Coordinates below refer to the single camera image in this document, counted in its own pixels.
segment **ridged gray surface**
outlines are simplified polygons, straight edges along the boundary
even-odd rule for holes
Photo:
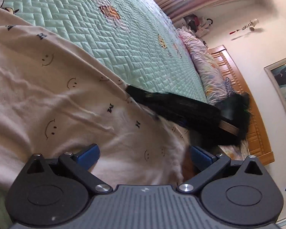
[[[12,229],[27,227],[15,225]],[[95,197],[78,218],[56,229],[232,229],[209,217],[191,195],[166,186],[121,185],[109,195]],[[261,229],[277,229],[276,225]]]

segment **wooden headboard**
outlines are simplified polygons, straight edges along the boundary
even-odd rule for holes
[[[251,118],[249,131],[247,133],[250,154],[256,155],[263,165],[274,162],[275,159],[271,151],[262,117],[242,74],[226,50],[226,47],[221,45],[209,49],[209,51],[216,60],[223,77],[225,79],[226,77],[230,78],[233,88],[238,93],[247,92],[250,95],[249,111]]]

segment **framed painting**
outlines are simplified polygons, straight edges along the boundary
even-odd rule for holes
[[[264,69],[272,81],[286,111],[286,58],[268,65]]]

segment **quilted bedspread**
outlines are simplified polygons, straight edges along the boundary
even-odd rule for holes
[[[4,0],[3,6],[83,48],[128,84],[206,102],[183,42],[153,0]],[[0,228],[10,224],[0,191]]]

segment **pillow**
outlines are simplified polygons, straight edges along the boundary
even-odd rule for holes
[[[178,32],[198,71],[208,103],[214,105],[226,98],[225,81],[208,49],[190,33],[181,29]]]

